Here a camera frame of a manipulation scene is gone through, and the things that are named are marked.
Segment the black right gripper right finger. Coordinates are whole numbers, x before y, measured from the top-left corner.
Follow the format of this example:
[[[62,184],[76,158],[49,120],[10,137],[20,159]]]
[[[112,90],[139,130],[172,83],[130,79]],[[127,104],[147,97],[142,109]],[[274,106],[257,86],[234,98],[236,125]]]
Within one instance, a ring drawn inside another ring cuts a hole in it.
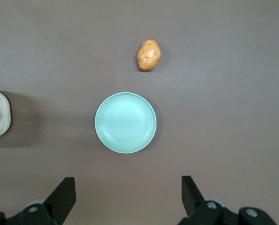
[[[182,202],[187,217],[180,225],[275,225],[263,210],[243,207],[238,213],[230,211],[216,200],[205,200],[191,176],[181,178]]]

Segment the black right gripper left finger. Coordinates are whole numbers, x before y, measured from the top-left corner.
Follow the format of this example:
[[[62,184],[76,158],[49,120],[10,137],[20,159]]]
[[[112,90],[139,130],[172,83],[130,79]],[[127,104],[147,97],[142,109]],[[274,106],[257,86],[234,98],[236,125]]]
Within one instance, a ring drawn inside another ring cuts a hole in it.
[[[0,211],[0,225],[62,225],[75,202],[75,179],[66,177],[43,203],[31,204],[9,218]]]

